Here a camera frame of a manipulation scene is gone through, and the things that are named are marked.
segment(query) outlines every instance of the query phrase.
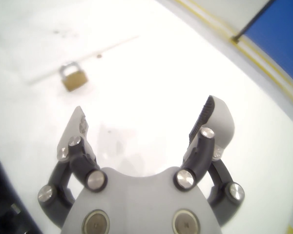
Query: metal pin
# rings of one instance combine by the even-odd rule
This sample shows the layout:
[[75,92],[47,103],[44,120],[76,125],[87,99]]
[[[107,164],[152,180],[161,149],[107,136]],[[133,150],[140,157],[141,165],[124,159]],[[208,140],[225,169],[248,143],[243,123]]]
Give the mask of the metal pin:
[[52,187],[49,185],[45,185],[41,188],[41,190],[38,193],[38,200],[40,202],[46,202],[48,201],[53,195]]
[[230,185],[229,192],[231,196],[238,201],[242,201],[245,197],[243,188],[237,183],[232,183]]
[[177,178],[177,183],[182,188],[188,189],[193,186],[194,178],[193,178],[192,174],[190,172],[188,172],[187,170],[184,170],[184,169],[180,170],[177,173],[176,178]]
[[81,137],[80,136],[74,136],[74,137],[71,137],[68,141],[68,145],[69,146],[75,146],[75,145],[78,145],[81,141]]
[[105,176],[103,172],[96,170],[90,173],[87,179],[87,185],[92,190],[97,190],[101,188],[104,184]]
[[207,137],[207,138],[215,137],[215,133],[210,128],[201,128],[200,131],[204,137]]
[[63,147],[60,150],[58,150],[56,158],[58,161],[62,162],[65,161],[68,157],[68,148],[67,147]]

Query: yellow tape line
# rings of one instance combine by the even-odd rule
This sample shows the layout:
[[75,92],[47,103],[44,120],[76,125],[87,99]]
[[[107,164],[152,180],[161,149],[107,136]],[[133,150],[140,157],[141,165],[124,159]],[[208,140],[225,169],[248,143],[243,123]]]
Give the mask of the yellow tape line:
[[293,87],[292,81],[290,81],[286,76],[283,75],[283,73],[273,64],[271,63],[267,58],[263,56],[261,52],[256,50],[244,37],[240,38],[254,53],[256,53],[262,60],[264,60],[270,67],[272,67],[276,73],[279,74],[280,77],[283,78],[291,87]]
[[194,4],[196,7],[198,7],[201,11],[205,12],[208,16],[210,16],[211,18],[213,18],[214,20],[218,21],[219,23],[221,23],[222,25],[224,25],[226,28],[228,28],[232,33],[235,33],[236,31],[234,31],[230,26],[228,26],[228,24],[226,24],[224,21],[222,21],[221,19],[217,18],[215,15],[211,14],[209,11],[207,11],[206,9],[202,8],[200,5],[198,5],[195,1],[193,0],[188,0],[189,2],[191,2],[192,4]]
[[293,228],[291,226],[288,227],[286,234],[293,234]]
[[[222,32],[222,34],[224,34],[226,37],[228,37],[228,35],[226,34],[226,32],[222,29],[219,29],[218,27],[216,27],[215,25],[213,25],[211,22],[209,22],[208,20],[206,20],[205,18],[203,18],[199,13],[197,13],[196,11],[194,11],[192,8],[190,8],[188,5],[186,5],[185,3],[183,3],[180,0],[174,0],[177,3],[181,4],[183,7],[185,7],[187,10],[191,11],[194,15],[196,15],[198,18],[200,18],[200,20],[202,20],[204,23],[206,23],[208,26],[212,27],[213,29],[216,29],[218,32]],[[202,9],[199,5],[197,5],[194,1],[192,0],[188,0],[189,2],[193,3],[195,6],[197,6],[200,10],[204,11],[206,14],[208,14],[210,17],[212,17],[213,19],[215,19],[216,21],[220,22],[221,24],[223,24],[226,28],[228,28],[230,31],[234,32],[230,27],[228,27],[226,24],[224,24],[222,21],[220,21],[219,19],[217,19],[215,16],[211,15],[209,12],[207,12],[205,9]],[[288,97],[293,101],[293,95],[268,71],[266,70],[258,61],[256,61],[250,54],[248,54],[245,50],[243,50],[242,48],[240,48],[235,42],[231,41],[230,42],[239,50],[241,51],[248,59],[250,59],[253,63],[255,63],[263,72],[265,72],[270,78],[271,80],[273,80],[275,82],[275,84],[280,87],[287,95]],[[289,85],[291,85],[293,87],[293,84],[291,81],[289,81],[270,61],[268,61],[261,53],[259,53],[257,50],[255,50],[248,42],[245,42],[245,39],[243,40],[243,42],[253,51],[255,52],[260,58],[262,58],[270,67],[272,67],[279,75],[280,77],[282,77]]]

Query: padlock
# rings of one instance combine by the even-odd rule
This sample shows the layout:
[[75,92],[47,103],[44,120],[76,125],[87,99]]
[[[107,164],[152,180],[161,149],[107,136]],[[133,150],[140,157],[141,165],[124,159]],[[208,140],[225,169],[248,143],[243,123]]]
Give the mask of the padlock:
[[[75,67],[77,70],[73,73],[65,75],[65,71],[70,67]],[[88,81],[85,72],[81,69],[80,65],[75,61],[62,65],[60,68],[60,75],[64,86],[69,92],[81,87]]]

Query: black bracket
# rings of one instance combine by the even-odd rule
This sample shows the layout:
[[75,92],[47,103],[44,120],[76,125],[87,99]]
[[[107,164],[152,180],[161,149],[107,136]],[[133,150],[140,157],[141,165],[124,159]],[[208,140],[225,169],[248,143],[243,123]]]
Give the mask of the black bracket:
[[237,200],[230,194],[230,186],[236,183],[233,182],[222,160],[212,162],[208,172],[215,185],[211,190],[208,202],[219,225],[222,226],[237,212],[244,197]]
[[[49,179],[47,188],[50,189],[50,198],[46,201],[38,202],[48,218],[59,228],[62,228],[66,217],[71,210],[75,199],[72,192],[67,187],[72,173],[90,191],[100,192],[106,187],[107,176],[100,170],[96,160],[92,160],[85,152],[85,142],[80,137],[80,142],[74,146],[68,145],[69,160],[58,162]],[[93,171],[99,170],[104,174],[104,184],[96,190],[92,190],[87,185],[87,178]]]
[[[70,156],[70,168],[75,177],[91,192],[100,192],[107,185],[107,175],[100,170],[99,165],[96,163],[96,159],[92,160],[89,154],[85,152],[85,142],[82,137],[79,144],[70,146],[68,145],[68,154]],[[94,171],[101,171],[104,175],[104,184],[96,190],[88,187],[88,176]]]
[[183,188],[177,183],[177,174],[180,170],[176,172],[173,178],[175,186],[181,191],[189,191],[193,187],[195,187],[196,184],[204,177],[212,161],[215,138],[208,138],[204,136],[201,131],[197,133],[197,136],[197,142],[196,140],[194,140],[191,143],[191,145],[193,145],[193,148],[189,157],[183,162],[180,167],[180,170],[184,169],[191,173],[193,177],[193,184],[191,188]]
[[52,197],[46,202],[38,200],[44,213],[59,228],[63,227],[75,202],[72,192],[67,188],[71,175],[69,162],[58,162],[48,182],[48,185],[52,188]]

